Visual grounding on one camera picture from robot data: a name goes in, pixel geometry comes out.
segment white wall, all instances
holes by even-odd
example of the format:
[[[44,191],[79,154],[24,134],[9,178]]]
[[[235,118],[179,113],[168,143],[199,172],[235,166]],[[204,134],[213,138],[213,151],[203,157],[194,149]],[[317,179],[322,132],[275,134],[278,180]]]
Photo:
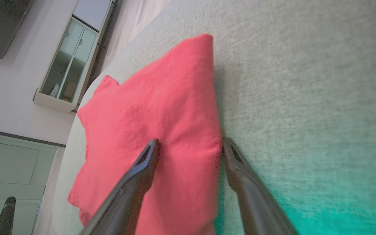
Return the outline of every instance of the white wall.
[[[0,131],[66,144],[74,113],[33,103],[78,0],[35,0],[0,59]]]

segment sofa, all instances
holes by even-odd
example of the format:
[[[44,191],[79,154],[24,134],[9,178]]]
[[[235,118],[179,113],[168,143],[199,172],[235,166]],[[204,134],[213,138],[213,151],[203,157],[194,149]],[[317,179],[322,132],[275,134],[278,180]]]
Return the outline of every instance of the sofa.
[[[182,40],[214,38],[224,136],[248,158],[300,234],[376,234],[376,1],[172,0],[98,76],[120,84]],[[70,131],[55,189],[57,235],[79,234],[67,196],[85,162]],[[221,171],[216,234],[243,234]]]

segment light wood floor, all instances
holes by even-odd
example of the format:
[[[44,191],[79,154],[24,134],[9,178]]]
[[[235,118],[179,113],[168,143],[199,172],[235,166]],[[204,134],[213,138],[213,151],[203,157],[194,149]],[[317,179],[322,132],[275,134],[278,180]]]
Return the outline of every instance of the light wood floor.
[[[170,3],[170,0],[121,1],[121,11],[109,30],[102,70]]]

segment red fabric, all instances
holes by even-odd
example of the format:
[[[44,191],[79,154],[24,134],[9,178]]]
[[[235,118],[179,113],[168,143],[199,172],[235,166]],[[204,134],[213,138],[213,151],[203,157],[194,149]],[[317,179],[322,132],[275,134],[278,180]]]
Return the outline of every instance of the red fabric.
[[[153,138],[161,156],[137,235],[214,234],[221,133],[213,81],[213,38],[182,41],[124,84],[106,76],[78,111],[86,162],[68,201],[85,226]]]

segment door frame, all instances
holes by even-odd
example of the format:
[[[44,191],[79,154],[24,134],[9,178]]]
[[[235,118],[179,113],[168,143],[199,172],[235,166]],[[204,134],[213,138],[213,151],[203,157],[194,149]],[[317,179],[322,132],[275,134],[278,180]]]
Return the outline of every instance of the door frame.
[[[54,198],[54,190],[57,183],[57,178],[59,175],[60,165],[63,159],[63,153],[65,148],[54,145],[50,145],[47,143],[38,143],[35,141],[19,139],[16,137],[10,137],[6,135],[0,135],[0,143],[7,144],[12,146],[19,146],[25,148],[33,148],[33,149],[47,149],[47,150],[54,150],[56,151],[52,166],[50,169],[49,177],[46,183],[46,188],[43,192],[43,197],[41,199],[39,213],[34,223],[34,229],[32,235],[46,235],[49,234],[49,230],[51,229],[52,220],[52,205],[53,205],[53,198]]]

